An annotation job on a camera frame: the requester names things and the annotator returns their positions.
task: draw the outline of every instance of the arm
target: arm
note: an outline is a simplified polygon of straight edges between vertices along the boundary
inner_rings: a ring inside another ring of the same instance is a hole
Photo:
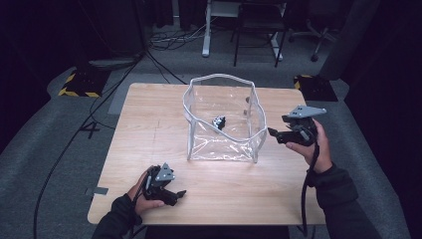
[[[325,214],[330,238],[381,238],[356,201],[357,191],[348,172],[332,163],[328,138],[322,125],[316,120],[315,123],[319,156],[314,171],[310,172],[308,184],[316,188],[316,199]],[[306,162],[311,163],[314,145],[306,147],[288,142],[286,147],[303,155]]]
[[[161,200],[146,200],[140,195],[136,205],[132,207],[133,198],[145,177],[145,172],[128,193],[118,197],[111,205],[111,211],[102,218],[94,232],[93,239],[97,238],[122,238],[123,235],[135,224],[141,223],[140,214],[148,209],[164,206]]]

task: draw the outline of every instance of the black controller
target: black controller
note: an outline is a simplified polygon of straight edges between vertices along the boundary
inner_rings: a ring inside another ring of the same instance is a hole
[[[146,200],[161,200],[167,205],[174,206],[177,199],[186,193],[186,190],[174,193],[164,189],[175,178],[173,170],[167,163],[164,163],[162,167],[152,166],[146,173],[142,183],[143,196]]]
[[[324,113],[326,113],[325,109],[298,106],[288,115],[282,116],[291,131],[277,131],[269,127],[268,132],[277,139],[278,143],[290,141],[310,146],[317,139],[317,126],[312,117]]]

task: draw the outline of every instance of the wooden table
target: wooden table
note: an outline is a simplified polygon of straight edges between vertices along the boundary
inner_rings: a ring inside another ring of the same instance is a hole
[[[228,87],[213,87],[224,91]],[[105,160],[88,219],[99,223],[112,202],[124,195],[151,165],[167,162],[176,179],[166,189],[187,190],[174,207],[142,215],[147,225],[300,225],[301,191],[308,165],[295,152],[269,136],[258,163],[187,160],[188,122],[182,96],[187,86],[132,84]],[[297,105],[297,90],[257,88],[267,125],[288,130],[282,121]],[[316,193],[307,193],[309,224],[324,224]]]

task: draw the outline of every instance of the transparent bag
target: transparent bag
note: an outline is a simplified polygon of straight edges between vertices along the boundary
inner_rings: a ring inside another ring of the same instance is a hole
[[[183,106],[188,159],[258,162],[267,123],[253,82],[224,74],[192,79]]]

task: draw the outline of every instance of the hand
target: hand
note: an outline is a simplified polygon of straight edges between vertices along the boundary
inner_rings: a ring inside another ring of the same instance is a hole
[[[133,198],[134,198],[134,196],[137,192],[137,189],[139,188],[140,184],[142,183],[145,175],[146,175],[146,171],[139,178],[139,180],[137,181],[137,184],[134,185],[130,189],[130,191],[127,193],[127,195],[130,197],[130,200],[133,201]],[[146,200],[143,195],[140,195],[139,198],[137,198],[136,207],[134,208],[134,210],[135,210],[137,215],[140,215],[142,212],[144,212],[148,209],[152,209],[152,208],[156,208],[156,207],[162,207],[162,206],[164,206],[163,201],[161,201],[161,200]]]
[[[316,124],[316,131],[317,131],[317,144],[319,144],[319,156],[316,161],[316,166],[314,167],[314,171],[316,173],[322,173],[329,170],[332,167],[331,156],[329,154],[329,144],[328,138],[325,135],[325,131],[323,130],[322,125],[314,119],[314,123]],[[303,146],[298,143],[294,142],[287,142],[286,147],[289,149],[299,153],[305,158],[305,161],[308,164],[311,164],[314,156],[314,149],[315,144],[311,146]]]

